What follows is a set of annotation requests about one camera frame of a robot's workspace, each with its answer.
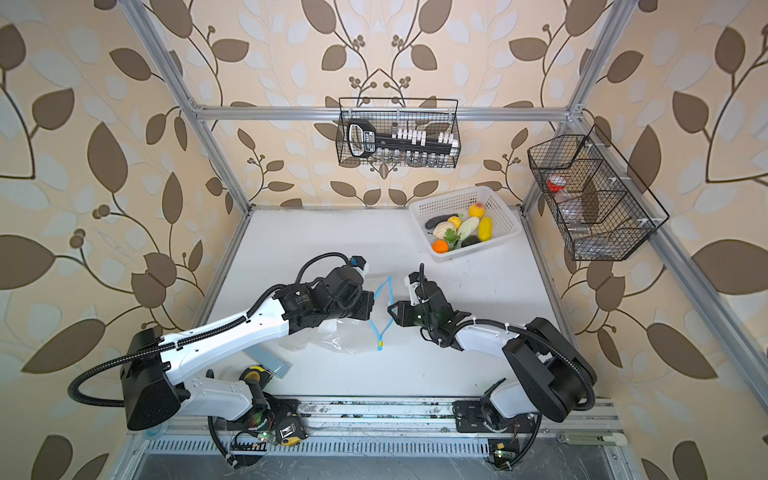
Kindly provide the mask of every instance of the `black wire basket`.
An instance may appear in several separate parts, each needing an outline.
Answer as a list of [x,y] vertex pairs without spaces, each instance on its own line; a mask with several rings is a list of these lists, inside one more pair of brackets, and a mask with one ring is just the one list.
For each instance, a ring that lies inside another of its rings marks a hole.
[[455,168],[462,149],[457,108],[446,98],[340,98],[339,165]]
[[[586,135],[560,135],[528,149],[531,172],[573,260],[626,260],[669,219],[618,149],[627,171],[617,173],[606,161],[610,146],[593,127]],[[635,198],[633,185],[656,211]]]

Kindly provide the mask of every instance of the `floral wallpaper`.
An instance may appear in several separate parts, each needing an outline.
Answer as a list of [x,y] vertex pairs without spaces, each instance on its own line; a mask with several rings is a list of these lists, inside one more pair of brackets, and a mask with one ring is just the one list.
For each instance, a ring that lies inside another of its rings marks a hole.
[[325,97],[454,98],[564,107],[607,0],[147,0],[207,105],[322,106]]
[[[0,3],[6,478],[106,475],[124,413],[67,385],[188,328],[240,221],[148,59],[114,0]],[[121,397],[117,370],[84,387]]]
[[214,131],[257,206],[397,207],[475,185],[520,204],[533,180],[525,151],[552,135],[547,122],[465,122],[457,168],[374,167],[364,160],[342,167],[335,124],[294,121],[282,130],[272,123],[220,121]]
[[[584,110],[764,349],[767,19],[765,2],[641,0]],[[577,263],[543,203],[531,217],[646,476],[759,478],[765,412],[651,246]]]
[[641,2],[586,110],[763,351],[767,39],[765,2]]

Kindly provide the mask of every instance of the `white table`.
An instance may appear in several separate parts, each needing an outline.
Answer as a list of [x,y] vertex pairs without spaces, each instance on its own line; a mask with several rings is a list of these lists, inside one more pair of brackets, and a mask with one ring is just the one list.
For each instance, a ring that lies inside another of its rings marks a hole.
[[[478,318],[525,324],[536,316],[556,325],[544,284],[524,233],[509,242],[444,263],[424,251],[407,210],[257,210],[227,275],[210,318],[250,307],[275,283],[291,283],[315,255],[338,251],[361,255],[370,274],[402,278],[425,264],[456,310]],[[305,281],[325,276],[340,260],[311,266]],[[397,295],[395,300],[404,300]],[[374,318],[382,329],[388,319]],[[459,352],[425,342],[419,328],[393,324],[384,349],[350,355],[308,344],[291,351],[272,340],[263,346],[291,365],[284,379],[266,388],[274,395],[480,396],[501,378],[514,378],[509,364],[484,353]],[[217,363],[219,379],[235,379],[253,362],[243,353]]]

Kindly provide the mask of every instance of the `white plastic basket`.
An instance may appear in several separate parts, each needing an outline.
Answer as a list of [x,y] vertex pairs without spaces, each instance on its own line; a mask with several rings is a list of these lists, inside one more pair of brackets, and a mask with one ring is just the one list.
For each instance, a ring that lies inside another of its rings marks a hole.
[[[435,238],[424,228],[424,223],[430,218],[447,214],[466,214],[470,205],[480,202],[485,205],[485,216],[493,220],[493,236],[490,240],[475,243],[468,247],[457,248],[447,253],[436,253],[432,249]],[[514,235],[522,232],[518,218],[509,210],[504,201],[488,187],[471,187],[457,190],[437,197],[430,197],[414,202],[408,207],[414,227],[419,230],[424,246],[435,261],[443,262],[469,253],[486,250],[506,242]]]

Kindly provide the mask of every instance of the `plastic bag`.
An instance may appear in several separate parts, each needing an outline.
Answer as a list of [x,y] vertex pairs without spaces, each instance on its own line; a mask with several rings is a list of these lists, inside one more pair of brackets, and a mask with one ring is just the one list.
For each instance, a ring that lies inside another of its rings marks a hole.
[[392,317],[386,309],[394,302],[394,287],[393,279],[389,276],[365,279],[362,288],[376,294],[370,320],[326,320],[316,328],[303,329],[293,335],[284,336],[278,341],[278,345],[288,350],[298,350],[308,343],[314,343],[332,352],[353,355],[381,350],[380,337],[383,337],[383,332],[391,325]]

